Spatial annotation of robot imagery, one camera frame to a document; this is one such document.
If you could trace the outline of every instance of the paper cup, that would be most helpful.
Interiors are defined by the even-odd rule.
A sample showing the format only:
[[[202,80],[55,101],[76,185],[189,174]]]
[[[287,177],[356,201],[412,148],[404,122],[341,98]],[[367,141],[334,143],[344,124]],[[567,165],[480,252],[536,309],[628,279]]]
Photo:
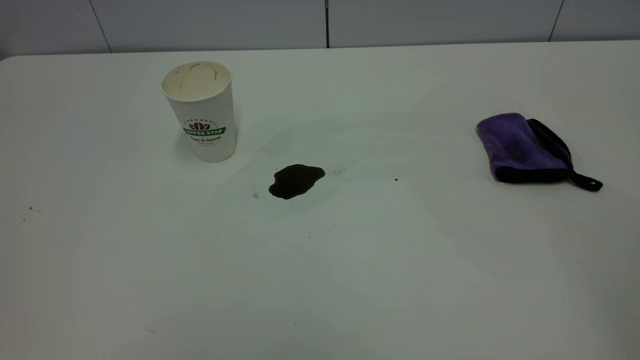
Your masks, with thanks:
[[[236,149],[231,72],[212,61],[191,61],[175,67],[162,80],[193,152],[202,161],[222,161]]]

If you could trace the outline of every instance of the dark liquid spill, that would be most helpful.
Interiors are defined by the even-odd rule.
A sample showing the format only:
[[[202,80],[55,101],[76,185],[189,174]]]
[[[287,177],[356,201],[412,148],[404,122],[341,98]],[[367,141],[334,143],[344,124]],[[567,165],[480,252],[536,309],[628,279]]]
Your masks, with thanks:
[[[290,165],[273,174],[275,183],[269,187],[269,192],[275,197],[291,199],[304,194],[324,177],[324,170],[319,167],[306,165]]]

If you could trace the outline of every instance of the microfiber cloth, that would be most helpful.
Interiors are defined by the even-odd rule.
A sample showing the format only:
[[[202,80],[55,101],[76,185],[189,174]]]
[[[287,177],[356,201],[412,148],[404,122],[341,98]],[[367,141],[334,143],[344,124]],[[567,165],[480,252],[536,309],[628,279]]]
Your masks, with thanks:
[[[491,170],[503,183],[554,183],[571,180],[597,192],[602,183],[576,174],[564,141],[536,119],[508,113],[478,123],[477,132],[489,154]]]

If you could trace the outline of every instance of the black strap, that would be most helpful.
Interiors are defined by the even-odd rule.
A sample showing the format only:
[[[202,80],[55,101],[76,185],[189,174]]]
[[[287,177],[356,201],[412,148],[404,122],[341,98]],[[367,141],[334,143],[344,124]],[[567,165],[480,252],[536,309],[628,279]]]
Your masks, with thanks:
[[[573,170],[569,147],[567,147],[564,141],[551,131],[551,129],[536,119],[529,119],[527,120],[527,123],[529,124],[531,131],[536,135],[538,141],[540,141],[540,144],[542,144],[542,146],[550,152],[551,155],[562,160],[569,168],[569,179],[571,179],[576,186],[591,192],[597,192],[602,188],[602,183],[600,181],[588,176],[580,175]]]
[[[569,177],[571,182],[576,184],[579,188],[583,188],[585,190],[589,190],[591,192],[597,192],[602,188],[602,183],[593,179],[592,177],[580,175],[575,171],[571,171],[571,176]]]

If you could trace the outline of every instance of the white wall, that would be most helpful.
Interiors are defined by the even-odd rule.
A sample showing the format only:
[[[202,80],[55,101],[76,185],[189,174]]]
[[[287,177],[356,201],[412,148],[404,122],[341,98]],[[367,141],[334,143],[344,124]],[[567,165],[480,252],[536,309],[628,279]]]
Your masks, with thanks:
[[[552,41],[640,38],[640,0],[564,0]]]
[[[18,54],[108,52],[88,0],[0,0],[0,60]]]
[[[325,47],[324,0],[92,0],[113,52]]]
[[[329,0],[330,45],[547,41],[561,3],[562,0]]]

